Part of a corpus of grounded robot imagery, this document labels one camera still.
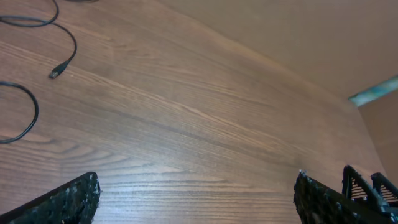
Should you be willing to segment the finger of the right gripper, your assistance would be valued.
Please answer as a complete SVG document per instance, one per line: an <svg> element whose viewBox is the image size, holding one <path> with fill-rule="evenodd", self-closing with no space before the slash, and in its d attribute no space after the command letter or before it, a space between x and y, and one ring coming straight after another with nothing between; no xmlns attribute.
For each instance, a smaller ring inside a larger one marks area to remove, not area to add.
<svg viewBox="0 0 398 224"><path fill-rule="evenodd" d="M360 203L365 207L389 218L397 218L397 207L389 204L352 166L343 169L342 194L345 198Z"/></svg>
<svg viewBox="0 0 398 224"><path fill-rule="evenodd" d="M389 204L390 207L397 207L397 187L380 172L371 175L373 188Z"/></svg>

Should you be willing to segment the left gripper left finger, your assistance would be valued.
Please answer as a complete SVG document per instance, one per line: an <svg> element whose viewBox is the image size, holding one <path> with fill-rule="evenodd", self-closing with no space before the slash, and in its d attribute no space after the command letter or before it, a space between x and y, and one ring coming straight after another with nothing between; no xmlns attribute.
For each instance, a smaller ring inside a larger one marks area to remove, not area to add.
<svg viewBox="0 0 398 224"><path fill-rule="evenodd" d="M1 215L10 224L91 224L100 202L96 172L87 172Z"/></svg>

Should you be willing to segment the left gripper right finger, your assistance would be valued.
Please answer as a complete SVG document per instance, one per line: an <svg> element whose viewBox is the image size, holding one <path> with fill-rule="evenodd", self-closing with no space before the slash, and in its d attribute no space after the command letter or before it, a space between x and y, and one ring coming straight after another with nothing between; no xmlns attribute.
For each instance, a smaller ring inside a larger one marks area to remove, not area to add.
<svg viewBox="0 0 398 224"><path fill-rule="evenodd" d="M302 223L394 223L300 171L294 185L294 204Z"/></svg>

